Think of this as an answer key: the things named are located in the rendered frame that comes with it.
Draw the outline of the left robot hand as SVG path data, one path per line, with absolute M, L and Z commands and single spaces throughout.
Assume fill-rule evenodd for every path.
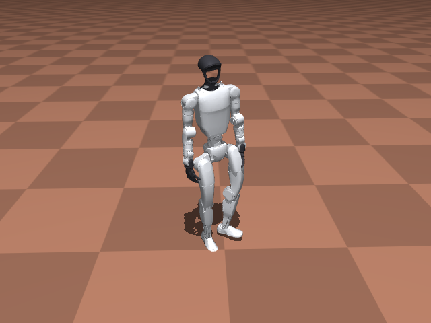
M 241 159 L 242 159 L 242 165 L 241 168 L 244 166 L 244 151 L 245 151 L 245 144 L 242 144 L 240 146 L 240 150 L 238 150 L 241 153 Z

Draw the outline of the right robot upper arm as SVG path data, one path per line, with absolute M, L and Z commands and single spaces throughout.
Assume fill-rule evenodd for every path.
M 192 123 L 194 114 L 193 109 L 197 105 L 197 97 L 198 95 L 193 92 L 183 96 L 181 100 L 183 128 L 187 131 L 187 138 L 192 138 L 196 135 L 196 130 L 195 127 L 192 126 Z

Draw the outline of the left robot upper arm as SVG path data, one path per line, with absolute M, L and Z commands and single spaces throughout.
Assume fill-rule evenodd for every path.
M 232 84 L 226 85 L 230 91 L 230 122 L 234 126 L 238 126 L 244 122 L 244 117 L 239 113 L 240 110 L 240 90 Z

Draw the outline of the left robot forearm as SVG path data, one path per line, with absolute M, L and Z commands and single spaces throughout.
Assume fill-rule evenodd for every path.
M 233 126 L 233 129 L 234 129 L 234 133 L 235 133 L 237 148 L 240 149 L 240 146 L 242 144 L 245 144 L 245 147 L 246 147 L 245 138 L 244 138 L 244 123 L 242 123 L 238 126 Z

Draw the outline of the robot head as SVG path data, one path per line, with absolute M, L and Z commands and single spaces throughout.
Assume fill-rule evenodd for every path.
M 203 76 L 205 78 L 205 83 L 200 87 L 200 89 L 204 87 L 204 85 L 209 86 L 209 88 L 206 88 L 206 89 L 203 88 L 204 90 L 207 90 L 207 91 L 214 91 L 219 88 L 219 86 L 218 85 L 215 86 L 215 84 L 218 82 L 220 78 L 221 65 L 222 64 L 220 63 L 220 61 L 213 55 L 205 55 L 199 59 L 198 67 L 202 71 Z M 217 77 L 207 78 L 206 73 L 208 71 L 213 71 L 213 70 L 218 70 Z

